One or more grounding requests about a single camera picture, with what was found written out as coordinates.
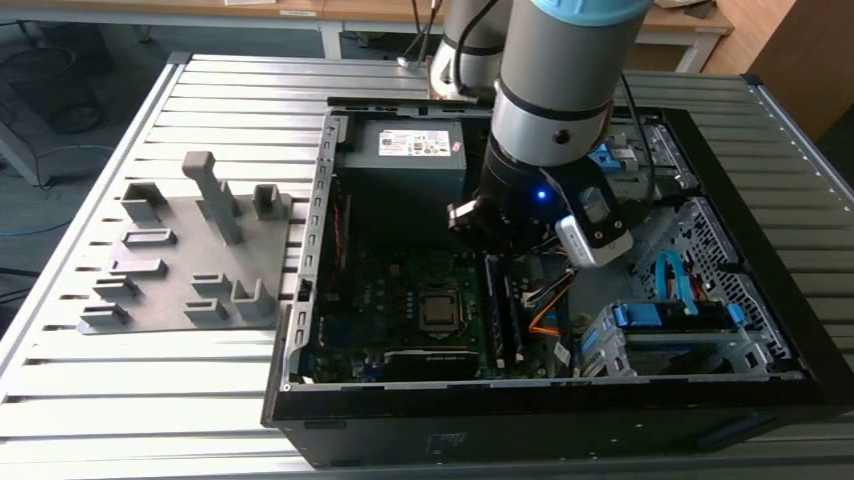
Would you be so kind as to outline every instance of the white table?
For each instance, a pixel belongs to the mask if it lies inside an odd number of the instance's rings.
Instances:
[[[740,78],[633,74],[629,82],[641,105],[692,112],[818,317],[850,353],[850,189],[771,97]],[[166,195],[196,195],[180,160],[186,150],[210,150],[216,175],[236,194],[274,182],[296,199],[295,218],[305,218],[329,95],[425,98],[424,72],[391,62],[206,55],[165,67],[0,343],[0,478],[528,478],[596,472],[616,480],[625,474],[604,474],[652,470],[631,478],[850,478],[850,416],[786,427],[703,456],[315,472],[280,432],[260,426],[273,332],[80,335],[80,296],[92,295],[98,273],[90,268],[109,256],[98,242],[112,242],[128,226],[114,200],[128,178],[157,181]],[[292,226],[285,302],[303,232]],[[846,358],[854,363],[852,354]],[[712,467],[720,470],[701,472]]]

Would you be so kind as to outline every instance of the blue drive bracket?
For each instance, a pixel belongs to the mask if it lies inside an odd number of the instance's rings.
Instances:
[[[603,143],[596,147],[596,149],[589,153],[589,158],[596,165],[599,165],[603,172],[623,171],[623,164],[619,160],[613,160],[613,155],[611,154],[611,149],[608,148],[607,143]]]
[[[653,303],[623,303],[615,305],[612,310],[613,320],[620,328],[624,327],[660,327],[661,317]]]
[[[688,315],[696,315],[699,310],[693,303],[693,292],[691,291],[691,278],[684,270],[681,258],[676,252],[661,250],[655,260],[655,296],[659,300],[667,300],[667,264],[672,265],[676,286],[676,298],[684,303],[684,311]]]

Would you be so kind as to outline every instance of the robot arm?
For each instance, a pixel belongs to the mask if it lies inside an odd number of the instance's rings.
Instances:
[[[471,202],[448,209],[451,229],[487,253],[527,252],[548,228],[581,267],[607,264],[632,246],[587,154],[605,135],[613,89],[651,3],[513,3],[480,186]]]

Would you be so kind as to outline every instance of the floor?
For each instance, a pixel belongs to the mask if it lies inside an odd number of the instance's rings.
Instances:
[[[114,146],[173,51],[224,55],[321,56],[320,35],[304,30],[154,27],[153,41],[146,44],[136,41],[129,26],[104,26],[101,31],[116,68],[109,74],[90,79],[105,113],[104,122],[97,129],[78,135],[52,134],[14,94],[5,86],[0,87],[0,120],[10,123],[36,152],[70,145]],[[345,38],[344,58],[395,58],[401,45],[405,45],[405,39],[395,35],[372,42],[371,49],[360,48],[355,39]],[[17,29],[0,28],[0,58],[25,48],[26,42]],[[854,178],[847,141],[852,133],[854,114],[850,114],[819,142],[831,160],[835,159],[843,172],[850,174],[848,178]],[[36,271],[41,269],[64,228],[37,235],[4,234],[66,222],[73,217],[106,159],[108,152],[101,149],[73,149],[44,157],[40,171],[53,179],[49,191],[29,187],[0,160],[0,267]],[[30,284],[30,279],[0,275],[0,335],[21,302],[9,302],[16,297],[1,295],[24,289]]]

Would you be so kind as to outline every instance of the motherboard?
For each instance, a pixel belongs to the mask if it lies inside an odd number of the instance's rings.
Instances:
[[[513,346],[500,342],[483,258],[467,250],[380,251],[355,246],[351,252],[352,275],[340,277],[323,302],[315,381],[547,376],[545,339],[521,341],[529,320],[524,311],[515,317]],[[531,265],[540,265],[533,260],[511,264],[517,292],[541,280],[541,272],[529,271]],[[503,361],[503,348],[512,349],[511,362]]]

